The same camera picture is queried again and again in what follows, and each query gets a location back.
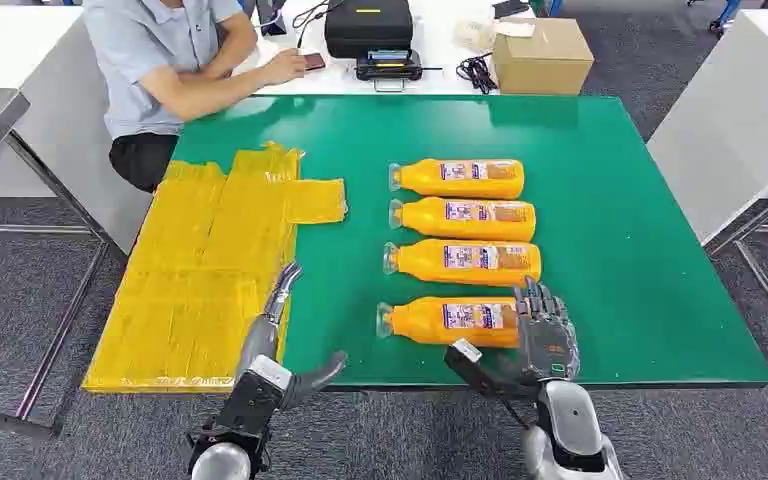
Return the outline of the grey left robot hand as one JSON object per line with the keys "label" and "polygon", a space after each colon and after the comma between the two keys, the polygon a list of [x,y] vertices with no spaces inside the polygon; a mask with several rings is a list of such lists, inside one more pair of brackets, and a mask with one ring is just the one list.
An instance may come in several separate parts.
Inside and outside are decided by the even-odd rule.
{"label": "grey left robot hand", "polygon": [[278,274],[263,310],[249,326],[235,372],[233,394],[237,391],[252,391],[252,387],[243,386],[243,375],[247,371],[254,371],[255,365],[265,366],[267,382],[283,394],[278,410],[295,408],[307,397],[321,391],[341,373],[348,359],[346,352],[336,351],[324,365],[302,374],[292,373],[278,363],[281,318],[292,286],[301,272],[301,266],[291,261]]}

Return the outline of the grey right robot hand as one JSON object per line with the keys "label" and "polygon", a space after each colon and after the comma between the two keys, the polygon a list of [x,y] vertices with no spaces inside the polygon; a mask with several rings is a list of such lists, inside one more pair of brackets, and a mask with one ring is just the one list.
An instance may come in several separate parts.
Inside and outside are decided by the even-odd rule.
{"label": "grey right robot hand", "polygon": [[513,288],[519,337],[518,369],[524,384],[574,380],[580,370],[576,331],[563,300],[525,276]]}

